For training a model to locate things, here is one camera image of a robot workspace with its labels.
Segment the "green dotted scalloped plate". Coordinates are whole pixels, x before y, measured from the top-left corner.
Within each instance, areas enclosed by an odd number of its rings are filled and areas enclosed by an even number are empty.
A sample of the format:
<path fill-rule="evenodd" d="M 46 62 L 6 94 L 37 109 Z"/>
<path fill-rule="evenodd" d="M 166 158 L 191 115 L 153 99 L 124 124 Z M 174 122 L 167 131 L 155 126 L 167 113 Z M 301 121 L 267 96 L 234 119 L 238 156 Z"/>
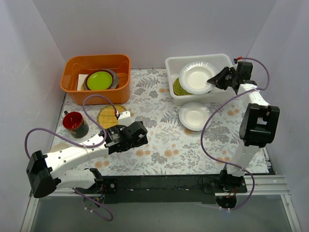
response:
<path fill-rule="evenodd" d="M 173 83 L 173 91 L 176 96 L 191 95 L 191 93 L 187 92 L 185 89 L 182 88 L 182 86 L 180 85 L 179 78 L 177 78 Z"/>

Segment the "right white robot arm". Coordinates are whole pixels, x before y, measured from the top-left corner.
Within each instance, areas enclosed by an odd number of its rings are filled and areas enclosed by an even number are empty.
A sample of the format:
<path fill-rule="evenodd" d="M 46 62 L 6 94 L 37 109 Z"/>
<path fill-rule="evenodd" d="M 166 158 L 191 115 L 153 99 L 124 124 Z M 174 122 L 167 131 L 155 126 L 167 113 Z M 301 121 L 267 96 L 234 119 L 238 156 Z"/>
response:
<path fill-rule="evenodd" d="M 251 80 L 253 61 L 253 58 L 238 57 L 234 60 L 235 68 L 224 67 L 207 81 L 218 89 L 227 90 L 231 87 L 246 106 L 234 156 L 231 161 L 224 162 L 225 166 L 218 177 L 205 184 L 214 192 L 230 192 L 244 187 L 244 175 L 254 155 L 275 138 L 280 109 L 265 101 L 260 93 L 263 89 Z"/>

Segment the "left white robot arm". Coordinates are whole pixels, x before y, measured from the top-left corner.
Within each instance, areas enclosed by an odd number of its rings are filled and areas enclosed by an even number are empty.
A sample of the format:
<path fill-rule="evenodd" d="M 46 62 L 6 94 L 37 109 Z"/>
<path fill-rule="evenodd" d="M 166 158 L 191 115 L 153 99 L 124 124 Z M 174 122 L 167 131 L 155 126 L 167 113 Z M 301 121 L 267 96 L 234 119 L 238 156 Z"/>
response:
<path fill-rule="evenodd" d="M 128 151 L 148 143 L 147 129 L 141 121 L 129 126 L 116 125 L 102 130 L 87 141 L 58 152 L 36 151 L 29 157 L 26 173 L 35 198 L 50 195 L 56 189 L 81 188 L 92 193 L 102 190 L 100 174 L 94 169 L 73 168 L 113 153 Z"/>

